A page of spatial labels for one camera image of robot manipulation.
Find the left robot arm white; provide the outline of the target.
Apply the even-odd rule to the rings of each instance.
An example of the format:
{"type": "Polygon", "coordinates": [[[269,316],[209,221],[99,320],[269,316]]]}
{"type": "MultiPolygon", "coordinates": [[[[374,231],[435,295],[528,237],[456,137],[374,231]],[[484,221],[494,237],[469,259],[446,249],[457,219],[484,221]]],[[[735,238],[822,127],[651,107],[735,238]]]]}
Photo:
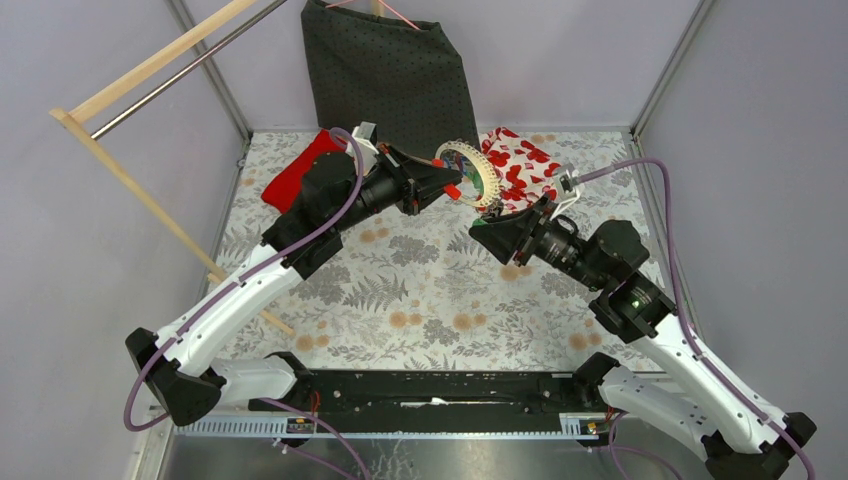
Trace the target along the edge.
{"type": "Polygon", "coordinates": [[[220,351],[261,310],[337,254],[344,231],[392,206],[417,215],[461,181],[457,170],[392,147],[379,151],[370,167],[342,152],[316,158],[292,206],[232,274],[170,324],[156,332],[138,328],[126,338],[138,370],[124,407],[126,428],[139,428],[132,410],[142,387],[178,426],[218,406],[264,398],[288,411],[304,407],[311,387],[292,355],[225,360],[220,351]]]}

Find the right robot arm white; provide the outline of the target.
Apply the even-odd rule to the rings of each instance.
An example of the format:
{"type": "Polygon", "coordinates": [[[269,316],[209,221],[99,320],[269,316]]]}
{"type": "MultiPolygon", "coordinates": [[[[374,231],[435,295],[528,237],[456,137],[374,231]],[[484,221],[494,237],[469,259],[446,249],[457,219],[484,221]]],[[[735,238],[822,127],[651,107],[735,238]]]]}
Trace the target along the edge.
{"type": "Polygon", "coordinates": [[[538,258],[597,293],[595,319],[646,355],[682,389],[640,379],[605,354],[576,372],[575,402],[633,414],[684,445],[715,479],[778,479],[816,431],[802,412],[786,413],[748,387],[677,316],[677,307],[639,268],[648,250],[627,220],[608,220],[587,239],[548,198],[531,208],[476,221],[469,230],[499,262],[538,258]]]}

